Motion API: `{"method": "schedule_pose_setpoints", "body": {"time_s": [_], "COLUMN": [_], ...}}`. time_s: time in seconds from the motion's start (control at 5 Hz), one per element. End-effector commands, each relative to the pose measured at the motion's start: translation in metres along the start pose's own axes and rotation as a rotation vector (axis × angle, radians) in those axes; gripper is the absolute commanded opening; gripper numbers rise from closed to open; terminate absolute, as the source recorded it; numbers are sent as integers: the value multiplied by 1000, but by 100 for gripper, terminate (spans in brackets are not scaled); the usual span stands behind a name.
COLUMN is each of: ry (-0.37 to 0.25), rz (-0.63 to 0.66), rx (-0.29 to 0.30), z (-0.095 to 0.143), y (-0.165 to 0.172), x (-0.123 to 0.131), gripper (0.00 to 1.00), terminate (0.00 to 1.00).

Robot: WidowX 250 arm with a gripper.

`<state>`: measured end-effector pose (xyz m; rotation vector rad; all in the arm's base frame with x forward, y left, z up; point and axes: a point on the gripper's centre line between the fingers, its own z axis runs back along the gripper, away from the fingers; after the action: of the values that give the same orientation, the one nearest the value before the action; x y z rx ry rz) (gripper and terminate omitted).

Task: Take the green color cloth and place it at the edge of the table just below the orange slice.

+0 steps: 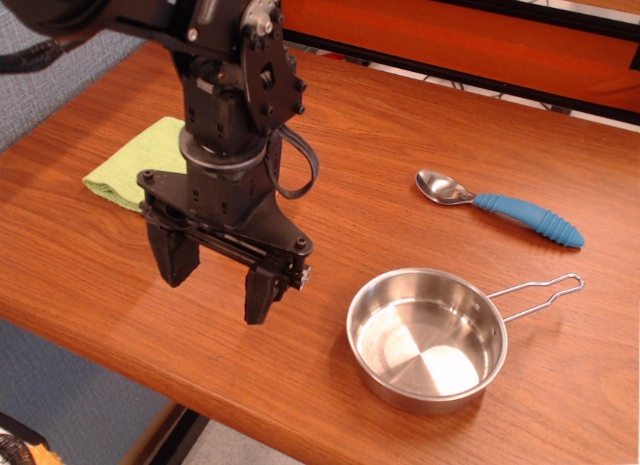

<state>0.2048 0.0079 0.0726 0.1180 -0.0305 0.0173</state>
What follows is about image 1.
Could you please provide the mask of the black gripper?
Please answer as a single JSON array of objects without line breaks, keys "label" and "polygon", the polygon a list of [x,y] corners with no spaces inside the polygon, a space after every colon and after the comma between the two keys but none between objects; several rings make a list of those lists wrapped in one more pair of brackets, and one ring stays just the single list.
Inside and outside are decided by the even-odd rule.
[{"label": "black gripper", "polygon": [[141,209],[158,270],[172,288],[200,265],[199,246],[247,266],[245,322],[261,325],[288,287],[309,279],[313,242],[279,208],[267,164],[252,159],[232,166],[190,162],[185,174],[145,170]]}]

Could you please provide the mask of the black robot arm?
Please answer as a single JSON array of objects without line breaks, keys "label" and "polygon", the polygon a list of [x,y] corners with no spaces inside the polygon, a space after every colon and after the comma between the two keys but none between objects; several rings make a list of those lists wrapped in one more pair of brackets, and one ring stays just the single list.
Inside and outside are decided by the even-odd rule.
[{"label": "black robot arm", "polygon": [[312,241],[279,209],[303,189],[279,182],[284,143],[312,172],[319,161],[288,126],[304,111],[306,85],[283,42],[281,0],[2,0],[44,41],[5,55],[5,74],[30,73],[108,29],[157,42],[181,79],[184,173],[137,177],[147,234],[163,279],[180,285],[207,247],[248,267],[245,320],[301,288]]}]

